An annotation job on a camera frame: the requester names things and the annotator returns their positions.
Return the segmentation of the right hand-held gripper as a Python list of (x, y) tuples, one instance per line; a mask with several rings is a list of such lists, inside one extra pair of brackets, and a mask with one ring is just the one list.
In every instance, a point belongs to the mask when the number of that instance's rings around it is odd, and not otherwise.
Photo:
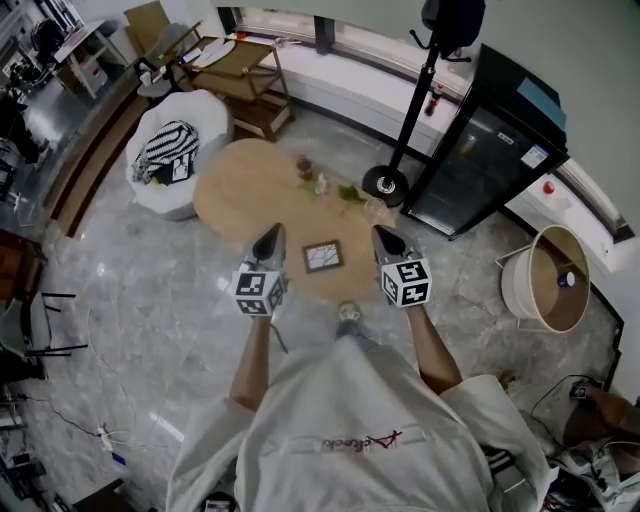
[(372, 227), (372, 244), (378, 264), (378, 284), (396, 307), (423, 305), (430, 300), (432, 275), (428, 259), (415, 241), (397, 228)]

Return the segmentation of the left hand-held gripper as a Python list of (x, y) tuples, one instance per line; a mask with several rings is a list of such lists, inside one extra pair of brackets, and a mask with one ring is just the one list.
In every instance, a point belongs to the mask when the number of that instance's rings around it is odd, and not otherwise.
[(250, 254), (233, 272), (231, 293), (239, 311), (251, 317), (271, 317), (283, 303), (289, 280), (284, 269), (286, 229), (275, 223), (253, 243)]

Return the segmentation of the dark framed picture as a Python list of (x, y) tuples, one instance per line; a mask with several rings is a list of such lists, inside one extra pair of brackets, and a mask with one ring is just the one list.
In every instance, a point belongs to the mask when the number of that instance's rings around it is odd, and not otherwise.
[(316, 273), (344, 264), (339, 240), (324, 241), (302, 248), (303, 262), (307, 273)]

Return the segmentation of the person's right forearm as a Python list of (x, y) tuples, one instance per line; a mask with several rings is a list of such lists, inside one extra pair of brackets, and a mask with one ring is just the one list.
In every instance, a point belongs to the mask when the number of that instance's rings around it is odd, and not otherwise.
[(462, 382), (460, 370), (423, 305), (405, 309), (423, 382), (440, 395)]

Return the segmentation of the person's left forearm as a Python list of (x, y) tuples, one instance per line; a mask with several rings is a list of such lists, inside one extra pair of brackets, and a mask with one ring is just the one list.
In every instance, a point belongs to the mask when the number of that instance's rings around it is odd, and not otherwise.
[(269, 388), (269, 343), (271, 318), (254, 317), (229, 397), (256, 412)]

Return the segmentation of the round wooden table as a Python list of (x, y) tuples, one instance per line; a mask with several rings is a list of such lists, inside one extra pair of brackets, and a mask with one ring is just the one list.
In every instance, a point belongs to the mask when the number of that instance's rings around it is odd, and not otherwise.
[[(367, 299), (377, 287), (374, 222), (366, 217), (363, 203), (340, 197), (344, 180), (335, 173), (326, 177), (329, 190), (317, 196), (281, 147), (262, 139), (239, 140), (217, 153), (198, 176), (194, 209), (212, 231), (239, 247), (282, 224), (284, 268), (297, 290), (329, 302)], [(308, 272), (304, 248), (329, 241), (338, 241), (341, 265)]]

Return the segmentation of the black coat rack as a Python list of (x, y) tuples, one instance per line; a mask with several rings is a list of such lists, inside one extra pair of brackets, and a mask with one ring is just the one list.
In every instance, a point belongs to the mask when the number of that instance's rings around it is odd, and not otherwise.
[(432, 31), (428, 45), (423, 45), (419, 39), (416, 39), (415, 42), (428, 52), (428, 56), (421, 67), (390, 163), (372, 167), (367, 171), (362, 181), (362, 190), (375, 198), (383, 200), (388, 207), (396, 207), (402, 204), (409, 192), (409, 183), (406, 176), (399, 170), (399, 164), (408, 148), (418, 117), (424, 112), (424, 102), (436, 73), (437, 60), (442, 59), (453, 63), (470, 63), (472, 61), (469, 57), (456, 57), (454, 55), (462, 47), (453, 52), (449, 52), (448, 48), (442, 50), (436, 40), (436, 35)]

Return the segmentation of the white flower sprig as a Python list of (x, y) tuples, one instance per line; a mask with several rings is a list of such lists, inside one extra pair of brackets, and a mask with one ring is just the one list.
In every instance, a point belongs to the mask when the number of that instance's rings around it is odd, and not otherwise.
[(326, 195), (329, 192), (330, 183), (326, 176), (320, 172), (308, 181), (303, 181), (299, 188), (315, 197)]

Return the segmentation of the person's blue jeans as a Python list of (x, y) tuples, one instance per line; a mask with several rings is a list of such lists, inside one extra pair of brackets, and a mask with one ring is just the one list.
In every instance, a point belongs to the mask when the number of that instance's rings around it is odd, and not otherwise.
[(335, 337), (337, 341), (343, 339), (354, 340), (364, 352), (380, 347), (380, 344), (369, 337), (364, 331), (361, 323), (356, 320), (347, 319), (341, 321), (336, 329)]

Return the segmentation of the black glass-door fridge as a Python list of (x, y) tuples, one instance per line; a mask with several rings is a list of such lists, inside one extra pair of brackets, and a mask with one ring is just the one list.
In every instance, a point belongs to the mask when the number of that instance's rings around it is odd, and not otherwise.
[(559, 94), (482, 45), (471, 86), (402, 214), (453, 240), (568, 158)]

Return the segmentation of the black printed card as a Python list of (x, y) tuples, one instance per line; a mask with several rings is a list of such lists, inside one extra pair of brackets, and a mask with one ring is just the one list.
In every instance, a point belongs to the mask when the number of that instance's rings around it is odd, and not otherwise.
[(165, 186), (185, 181), (193, 174), (195, 152), (185, 153), (169, 164), (159, 167), (153, 174), (152, 181)]

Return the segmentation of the white round side table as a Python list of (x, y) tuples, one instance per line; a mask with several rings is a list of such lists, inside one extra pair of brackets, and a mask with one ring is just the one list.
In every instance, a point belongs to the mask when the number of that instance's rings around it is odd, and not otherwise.
[[(580, 240), (561, 226), (549, 225), (533, 240), (495, 260), (501, 292), (517, 328), (566, 334), (582, 320), (590, 297), (590, 271)], [(558, 276), (573, 272), (576, 284), (560, 288)]]

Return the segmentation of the black white striped cloth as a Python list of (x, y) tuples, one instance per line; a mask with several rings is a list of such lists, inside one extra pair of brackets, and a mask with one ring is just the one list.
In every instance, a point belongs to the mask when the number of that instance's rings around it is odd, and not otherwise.
[(194, 159), (200, 146), (198, 132), (183, 121), (171, 121), (143, 146), (133, 163), (134, 182), (148, 185), (152, 183), (154, 172), (171, 163), (179, 156), (194, 151)]

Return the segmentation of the cola bottle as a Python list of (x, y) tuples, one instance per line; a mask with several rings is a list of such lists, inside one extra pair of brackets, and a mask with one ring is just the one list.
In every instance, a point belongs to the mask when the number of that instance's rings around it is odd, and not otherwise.
[(434, 115), (437, 106), (443, 96), (444, 87), (442, 84), (438, 84), (432, 91), (429, 97), (429, 101), (425, 107), (424, 113), (426, 116), (431, 117)]

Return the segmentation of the person's white shirt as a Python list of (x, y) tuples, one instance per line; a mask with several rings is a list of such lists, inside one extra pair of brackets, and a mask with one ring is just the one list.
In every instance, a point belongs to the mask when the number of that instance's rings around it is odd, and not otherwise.
[(256, 411), (196, 408), (166, 510), (195, 512), (234, 466), (241, 512), (492, 512), (491, 448), (523, 476), (519, 511), (538, 512), (551, 471), (495, 377), (435, 393), (395, 349), (345, 336), (289, 354)]

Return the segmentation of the wooden trolley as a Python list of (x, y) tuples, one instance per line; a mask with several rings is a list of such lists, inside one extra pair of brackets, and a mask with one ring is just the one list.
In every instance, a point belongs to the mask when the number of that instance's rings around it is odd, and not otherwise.
[(221, 99), (240, 129), (275, 142), (278, 131), (295, 119), (276, 45), (194, 32), (196, 42), (187, 53), (216, 39), (235, 39), (236, 46), (224, 59), (202, 69), (184, 64), (181, 57), (190, 86)]

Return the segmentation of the small round grey table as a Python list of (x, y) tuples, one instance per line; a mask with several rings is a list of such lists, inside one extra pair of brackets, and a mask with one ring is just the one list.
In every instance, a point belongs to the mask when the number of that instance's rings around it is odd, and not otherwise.
[(171, 81), (163, 78), (157, 82), (152, 82), (149, 85), (141, 84), (137, 89), (137, 94), (140, 97), (146, 98), (148, 101), (161, 100), (171, 92)]

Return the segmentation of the white oval tray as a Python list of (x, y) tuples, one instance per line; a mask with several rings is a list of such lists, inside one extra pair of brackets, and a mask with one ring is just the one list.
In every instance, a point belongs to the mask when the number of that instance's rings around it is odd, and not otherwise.
[(203, 48), (195, 48), (188, 52), (182, 58), (182, 62), (198, 69), (206, 68), (224, 59), (235, 46), (235, 39), (216, 39)]

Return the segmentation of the wooden chair grey cushion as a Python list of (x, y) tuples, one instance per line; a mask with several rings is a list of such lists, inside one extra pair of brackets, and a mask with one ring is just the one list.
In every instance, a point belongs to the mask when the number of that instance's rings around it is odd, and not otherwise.
[[(141, 75), (149, 72), (151, 74), (151, 83), (157, 82), (161, 78), (168, 79), (172, 83), (171, 93), (184, 92), (183, 85), (187, 82), (187, 74), (182, 70), (179, 59), (187, 53), (187, 50), (195, 42), (195, 32), (188, 29), (186, 25), (178, 23), (169, 24), (161, 38), (161, 53), (159, 55), (151, 54), (140, 57), (133, 64), (133, 69), (139, 80), (139, 86), (142, 84), (140, 81)], [(150, 105), (155, 105), (164, 100), (168, 95), (161, 100), (148, 101), (146, 98), (144, 99), (146, 99)]]

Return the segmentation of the chair with black legs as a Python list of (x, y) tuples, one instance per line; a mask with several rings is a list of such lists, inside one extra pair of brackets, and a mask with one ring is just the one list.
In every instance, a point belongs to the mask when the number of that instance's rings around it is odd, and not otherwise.
[(74, 294), (36, 293), (30, 301), (13, 298), (0, 314), (0, 348), (23, 359), (70, 357), (87, 344), (53, 347), (48, 312), (61, 310), (45, 303), (46, 298), (72, 299)]

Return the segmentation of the black striped waist bag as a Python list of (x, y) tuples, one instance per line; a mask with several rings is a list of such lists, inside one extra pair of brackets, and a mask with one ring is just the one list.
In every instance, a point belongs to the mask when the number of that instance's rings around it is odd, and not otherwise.
[(482, 451), (502, 501), (510, 506), (527, 501), (530, 497), (529, 485), (511, 453), (489, 446), (482, 446)]

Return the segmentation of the brown wooden cabinet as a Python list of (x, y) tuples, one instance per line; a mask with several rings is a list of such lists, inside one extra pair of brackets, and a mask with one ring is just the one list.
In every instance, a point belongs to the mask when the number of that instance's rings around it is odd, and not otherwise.
[(47, 262), (38, 242), (0, 229), (0, 303), (31, 299)]

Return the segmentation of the cardboard sheet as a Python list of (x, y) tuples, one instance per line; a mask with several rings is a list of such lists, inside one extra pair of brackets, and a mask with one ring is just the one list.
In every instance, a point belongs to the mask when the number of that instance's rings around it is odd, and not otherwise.
[(161, 38), (170, 22), (159, 0), (153, 0), (124, 11), (125, 32), (138, 57), (159, 55)]

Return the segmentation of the white desk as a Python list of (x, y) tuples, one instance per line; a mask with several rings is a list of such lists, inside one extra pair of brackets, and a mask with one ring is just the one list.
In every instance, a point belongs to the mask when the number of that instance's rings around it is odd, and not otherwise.
[(95, 100), (100, 88), (106, 83), (106, 76), (99, 60), (105, 55), (107, 60), (123, 68), (128, 63), (113, 42), (102, 32), (105, 20), (88, 22), (75, 27), (54, 53), (57, 64), (68, 64), (74, 76)]

